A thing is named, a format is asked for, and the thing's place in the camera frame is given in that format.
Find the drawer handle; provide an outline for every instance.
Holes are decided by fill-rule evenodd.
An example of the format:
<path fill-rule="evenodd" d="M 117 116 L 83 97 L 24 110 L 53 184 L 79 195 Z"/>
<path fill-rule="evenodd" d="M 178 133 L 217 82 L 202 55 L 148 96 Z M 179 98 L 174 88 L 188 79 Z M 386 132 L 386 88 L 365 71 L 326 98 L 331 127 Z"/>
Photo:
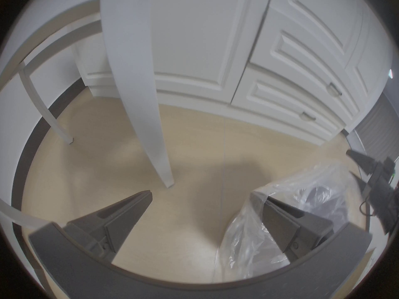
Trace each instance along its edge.
<path fill-rule="evenodd" d="M 340 97 L 342 92 L 335 86 L 333 82 L 327 85 L 327 92 L 333 97 Z"/>
<path fill-rule="evenodd" d="M 310 116 L 306 112 L 302 112 L 301 114 L 299 114 L 299 116 L 300 116 L 300 118 L 302 118 L 306 122 L 311 122 L 311 121 L 314 122 L 314 121 L 316 121 L 315 117 Z"/>

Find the floor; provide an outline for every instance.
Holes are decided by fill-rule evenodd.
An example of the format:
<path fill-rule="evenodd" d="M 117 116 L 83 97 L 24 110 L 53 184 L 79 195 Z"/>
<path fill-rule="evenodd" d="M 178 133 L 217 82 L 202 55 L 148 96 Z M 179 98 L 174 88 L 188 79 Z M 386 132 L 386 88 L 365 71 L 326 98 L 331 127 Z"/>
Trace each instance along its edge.
<path fill-rule="evenodd" d="M 93 98 L 85 89 L 58 118 L 73 143 L 50 130 L 40 145 L 22 211 L 64 224 L 149 189 L 153 202 L 113 264 L 168 281 L 220 282 L 218 245 L 252 190 L 326 159 L 359 174 L 341 134 L 318 147 L 203 112 L 160 105 L 160 114 L 172 188 L 163 186 L 142 151 L 121 101 Z M 364 227 L 364 218 L 357 224 Z"/>

